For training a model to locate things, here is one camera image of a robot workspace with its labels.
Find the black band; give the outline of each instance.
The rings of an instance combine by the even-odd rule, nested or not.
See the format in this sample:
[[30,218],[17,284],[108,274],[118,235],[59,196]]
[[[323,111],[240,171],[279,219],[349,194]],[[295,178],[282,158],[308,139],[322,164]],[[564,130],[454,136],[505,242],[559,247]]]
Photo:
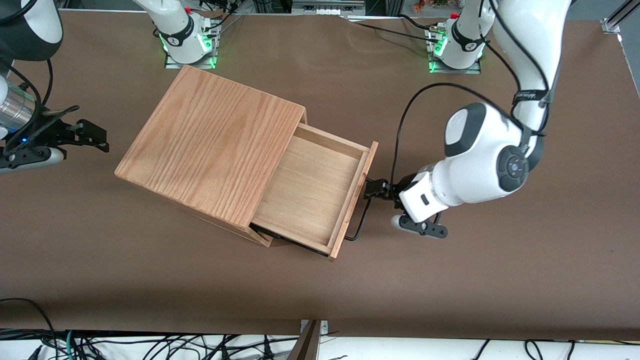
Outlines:
[[486,116],[486,106],[484,104],[474,102],[462,109],[467,110],[467,117],[460,139],[452,144],[447,144],[447,133],[445,131],[444,153],[448,158],[462,154],[463,152],[467,152],[471,149],[471,146],[476,142],[476,138],[478,137],[478,134],[480,134],[480,129],[484,123],[484,117]]
[[460,47],[462,47],[462,51],[466,51],[468,53],[476,50],[478,46],[482,45],[484,42],[484,37],[481,37],[477,40],[471,40],[465,35],[462,35],[460,33],[460,30],[458,30],[457,20],[451,26],[451,34],[453,34],[453,39],[455,39],[456,42],[460,44]]
[[187,17],[189,18],[189,23],[182,31],[179,31],[175,34],[167,34],[159,31],[164,41],[166,41],[169,45],[175,47],[182,46],[184,39],[191,36],[191,34],[193,33],[193,18],[190,16]]
[[545,90],[519,90],[513,96],[513,103],[520,101],[542,101],[547,97],[548,92]]

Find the wooden drawer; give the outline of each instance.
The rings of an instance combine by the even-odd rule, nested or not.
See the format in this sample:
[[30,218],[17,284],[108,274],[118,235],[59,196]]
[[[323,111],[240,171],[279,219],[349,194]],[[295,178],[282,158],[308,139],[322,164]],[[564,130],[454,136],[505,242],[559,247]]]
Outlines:
[[304,106],[184,67],[115,175],[255,243],[335,259],[378,144],[306,123]]
[[335,259],[377,146],[298,124],[252,222]]

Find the silver metal cylinder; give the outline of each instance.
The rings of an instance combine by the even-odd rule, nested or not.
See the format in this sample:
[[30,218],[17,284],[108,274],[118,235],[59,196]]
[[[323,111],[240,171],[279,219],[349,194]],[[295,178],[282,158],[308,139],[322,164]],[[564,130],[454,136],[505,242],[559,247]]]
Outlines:
[[620,7],[605,19],[608,30],[618,27],[629,15],[640,7],[640,0],[626,0]]
[[7,81],[6,99],[0,104],[0,126],[14,132],[24,126],[36,108],[35,100],[27,92]]

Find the black cable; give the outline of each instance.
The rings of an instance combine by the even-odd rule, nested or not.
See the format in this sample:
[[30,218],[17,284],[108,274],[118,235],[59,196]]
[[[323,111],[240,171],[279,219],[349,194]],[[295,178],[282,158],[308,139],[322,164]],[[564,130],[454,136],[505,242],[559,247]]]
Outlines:
[[31,88],[31,91],[33,91],[33,95],[36,97],[36,105],[42,104],[42,98],[40,97],[40,92],[38,91],[38,89],[36,89],[35,86],[33,86],[33,84],[29,81],[29,79],[27,79],[25,75],[22,75],[22,73],[16,70],[16,68],[13,67],[11,63],[9,63],[3,58],[0,58],[0,63],[2,63],[7,69],[11,70],[12,73],[16,74],[16,76],[18,76],[20,80],[25,82],[25,84],[27,84],[27,86]]
[[[53,330],[53,325],[51,325],[51,321],[49,320],[49,317],[47,316],[47,314],[44,312],[44,310],[38,305],[36,304],[35,301],[31,300],[31,299],[26,299],[24,297],[9,297],[9,298],[5,298],[5,299],[0,299],[0,302],[6,302],[6,301],[22,301],[22,302],[27,302],[28,304],[30,304],[31,306],[33,306],[36,310],[38,310],[38,312],[40,313],[40,315],[42,315],[42,318],[44,319],[44,321],[47,323],[47,326],[49,327],[49,332],[51,333],[51,336],[53,337],[53,342],[56,343],[56,333]],[[56,343],[56,359],[60,357],[60,354],[58,353],[58,346]]]
[[566,360],[571,360],[571,355],[573,355],[573,349],[575,348],[575,341],[571,341],[571,347],[569,348],[569,352],[566,354]]
[[5,59],[0,58],[0,63],[2,63],[5,67],[11,70],[14,74],[16,74],[16,76],[18,76],[18,78],[20,78],[23,82],[25,82],[25,84],[27,84],[27,86],[31,88],[31,91],[33,91],[33,95],[36,98],[35,99],[36,106],[35,106],[35,109],[33,110],[33,114],[31,115],[31,118],[29,119],[29,121],[22,128],[20,128],[20,130],[18,130],[16,134],[13,137],[11,137],[11,139],[9,139],[4,144],[3,155],[9,156],[13,154],[12,152],[8,151],[8,149],[10,148],[10,145],[16,142],[17,139],[21,138],[22,133],[25,132],[25,130],[29,127],[29,125],[33,123],[33,121],[37,118],[38,114],[40,113],[40,108],[42,107],[42,98],[40,97],[40,92],[38,91],[38,89],[36,89],[36,87],[33,86],[32,82],[30,82],[25,75],[19,72],[15,67],[13,67]]
[[375,29],[375,30],[386,31],[387,33],[401,35],[403,37],[416,38],[416,39],[420,39],[420,40],[424,40],[424,41],[432,42],[432,43],[438,42],[438,40],[433,39],[433,38],[426,38],[426,37],[419,37],[417,35],[405,34],[405,33],[399,32],[399,31],[394,31],[394,30],[389,30],[389,29],[385,29],[385,28],[379,28],[377,26],[362,24],[361,22],[356,22],[356,24],[358,24],[360,26],[364,26],[365,28],[371,28],[371,29]]
[[367,217],[367,213],[369,212],[369,206],[371,205],[372,197],[367,199],[367,204],[364,206],[364,210],[362,211],[362,218],[360,218],[360,223],[358,224],[358,229],[353,236],[345,236],[344,239],[348,241],[356,241],[360,236],[360,231],[362,230],[362,224],[364,224],[364,219]]
[[84,352],[81,350],[81,347],[76,344],[76,340],[71,338],[71,348],[73,348],[74,358],[76,360],[87,360]]
[[204,360],[211,360],[213,359],[213,357],[218,353],[218,351],[220,351],[220,349],[222,348],[222,346],[225,346],[229,341],[237,338],[239,335],[230,335],[228,338],[223,338],[223,340],[218,344],[218,346],[216,346],[216,348],[207,356],[205,356]]
[[407,15],[405,15],[405,14],[403,14],[403,13],[402,13],[402,14],[400,14],[400,15],[398,15],[398,17],[401,17],[401,18],[403,18],[403,19],[406,19],[408,22],[411,22],[411,25],[413,25],[413,26],[415,26],[416,28],[419,28],[419,29],[428,30],[431,26],[433,26],[433,25],[427,25],[427,26],[425,26],[425,25],[420,25],[420,24],[418,24],[417,22],[415,22],[412,18],[410,18],[409,16],[407,16]]
[[489,42],[486,42],[485,44],[486,44],[487,48],[489,48],[489,50],[494,55],[496,55],[496,57],[498,57],[500,62],[502,62],[504,64],[504,66],[507,68],[507,70],[509,70],[509,73],[513,77],[513,80],[516,82],[516,85],[518,87],[518,91],[522,90],[522,88],[520,87],[520,79],[518,79],[518,76],[516,75],[516,72],[513,70],[513,67],[511,67],[511,65],[509,65],[507,60],[500,53],[498,53],[498,51],[496,49],[494,49],[493,46],[491,46],[491,44],[489,44]]
[[[36,130],[33,134],[29,135],[29,137],[26,138],[26,140],[24,140],[23,142],[19,143],[18,146],[12,148],[11,150],[7,151],[7,148],[9,148],[8,143],[7,146],[4,148],[4,155],[5,156],[11,156],[12,154],[15,154],[16,152],[24,149],[25,147],[27,147],[29,144],[31,144],[33,142],[33,140],[35,140],[35,138],[37,138],[38,136],[40,136],[40,134],[42,134],[44,131],[46,131],[47,129],[49,129],[53,124],[56,123],[56,121],[62,119],[63,116],[65,116],[68,113],[72,113],[76,110],[78,110],[80,108],[80,106],[78,105],[73,105],[73,106],[69,106],[68,108],[62,110],[61,112],[55,114],[51,119],[49,119],[49,121],[47,121],[43,126],[40,126],[40,128],[38,130]],[[23,130],[25,130],[28,126],[23,126],[22,129],[20,129],[12,138],[9,142],[13,141],[16,138],[20,138],[20,134],[22,134]]]
[[169,352],[168,352],[168,353],[166,353],[166,358],[167,358],[167,360],[168,360],[172,355],[174,355],[176,352],[178,352],[178,350],[180,350],[180,349],[182,349],[182,348],[185,348],[185,346],[186,346],[188,343],[191,343],[193,340],[196,340],[196,339],[197,339],[197,338],[199,338],[199,337],[200,337],[200,335],[196,335],[196,336],[192,337],[191,339],[188,339],[188,340],[186,340],[185,342],[183,342],[183,343],[182,343],[182,345],[180,345],[179,347],[174,348],[174,349],[169,349]]
[[615,342],[615,343],[621,343],[621,344],[624,344],[624,345],[640,345],[640,344],[636,344],[636,343],[629,343],[629,342],[627,342],[627,341],[620,341],[620,340],[611,340],[611,341],[613,341],[613,342]]
[[53,89],[53,65],[51,65],[51,59],[47,59],[47,68],[49,68],[49,85],[47,85],[47,92],[42,98],[42,106],[45,106],[47,104],[47,101],[49,101],[51,89]]
[[211,29],[215,29],[215,28],[217,28],[218,26],[221,26],[221,25],[222,25],[222,23],[223,23],[225,20],[227,20],[231,15],[233,15],[233,13],[232,13],[232,12],[229,12],[229,13],[227,14],[227,16],[225,16],[225,17],[222,19],[222,21],[220,21],[219,23],[215,24],[214,26],[210,26],[210,27],[208,27],[208,28],[205,28],[205,29],[204,29],[204,31],[209,31],[209,30],[211,30]]
[[498,8],[496,7],[494,0],[489,0],[489,3],[491,5],[491,8],[493,9],[493,12],[495,13],[495,18],[498,19],[498,22],[500,23],[504,31],[507,33],[507,35],[509,35],[511,40],[516,44],[516,46],[520,48],[520,50],[525,54],[525,56],[529,59],[529,61],[531,61],[533,66],[536,67],[536,70],[540,73],[540,76],[542,77],[542,82],[545,85],[545,91],[549,92],[550,90],[549,82],[547,80],[547,77],[545,76],[545,73],[542,71],[542,67],[540,67],[540,64],[536,61],[536,59],[533,58],[531,53],[522,45],[522,43],[516,38],[516,36],[514,36],[514,34],[509,29],[509,27],[506,26],[506,24],[502,20],[502,16],[500,15],[500,12],[498,12],[497,10]]
[[151,354],[151,351],[153,351],[156,348],[156,346],[160,345],[161,342],[168,341],[168,340],[169,340],[169,336],[165,336],[164,339],[159,340],[154,346],[152,346],[149,350],[147,350],[147,353],[142,357],[142,360],[145,360],[147,356]]
[[496,110],[498,110],[500,112],[500,114],[502,114],[502,116],[506,117],[507,119],[511,120],[517,127],[519,127],[521,130],[524,129],[524,126],[522,125],[522,123],[517,120],[512,118],[511,116],[509,116],[509,114],[502,109],[498,104],[496,104],[494,101],[492,101],[491,99],[487,98],[486,96],[484,96],[483,94],[480,94],[479,92],[468,88],[466,86],[460,85],[460,84],[456,84],[456,83],[433,83],[430,85],[425,86],[424,88],[421,88],[420,90],[418,90],[413,97],[411,98],[411,100],[409,100],[409,103],[406,105],[406,108],[404,109],[404,112],[402,114],[402,117],[400,118],[400,123],[398,124],[398,131],[396,134],[396,148],[394,150],[394,160],[393,163],[391,165],[391,176],[389,177],[389,185],[391,186],[391,190],[389,191],[391,194],[391,198],[396,201],[396,195],[394,194],[394,175],[396,173],[396,163],[397,163],[397,157],[398,157],[398,147],[400,144],[400,133],[402,131],[402,126],[404,124],[404,119],[406,118],[406,114],[409,112],[409,109],[411,108],[411,105],[413,104],[413,102],[416,100],[416,98],[422,93],[425,92],[426,90],[429,90],[430,88],[434,88],[437,86],[449,86],[449,87],[453,87],[453,88],[457,88],[460,90],[464,90],[478,98],[480,98],[482,101],[486,102],[487,104],[493,106]]
[[482,346],[480,347],[480,349],[478,350],[478,353],[476,354],[476,356],[471,359],[471,360],[478,360],[480,359],[480,357],[482,356],[482,353],[484,351],[484,348],[486,348],[487,344],[489,344],[489,341],[491,341],[491,339],[487,339],[484,341],[484,343],[482,344]]
[[23,8],[21,8],[17,12],[15,12],[15,13],[7,16],[7,17],[3,17],[2,19],[0,19],[0,26],[7,25],[10,22],[16,21],[17,19],[23,17],[24,14],[26,14],[29,10],[31,10],[31,8],[34,5],[36,5],[37,2],[38,2],[38,0],[29,0],[27,5],[25,5]]
[[[533,347],[536,348],[536,351],[538,352],[538,356],[540,357],[539,359],[536,359],[535,357],[533,357],[533,355],[529,352],[529,344],[533,344]],[[527,352],[527,355],[529,356],[529,358],[531,360],[544,360],[542,358],[542,353],[540,352],[540,348],[538,347],[538,344],[536,344],[535,341],[533,340],[527,340],[524,342],[524,350],[525,352]]]

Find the green light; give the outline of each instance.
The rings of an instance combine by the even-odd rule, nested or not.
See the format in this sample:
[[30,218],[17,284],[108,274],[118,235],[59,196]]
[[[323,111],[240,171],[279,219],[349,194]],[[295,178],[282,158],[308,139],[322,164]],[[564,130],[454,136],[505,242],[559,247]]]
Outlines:
[[434,53],[437,56],[442,56],[442,51],[444,51],[444,47],[447,46],[447,43],[448,43],[447,37],[442,37],[442,45],[436,46]]
[[202,45],[202,50],[209,51],[208,49],[209,46],[205,45],[204,40],[205,40],[204,37],[198,37],[198,41],[200,41],[200,45]]
[[166,48],[166,43],[164,42],[164,39],[162,37],[160,37],[160,41],[162,41],[162,48],[164,49],[164,51],[168,54],[169,50],[167,50]]

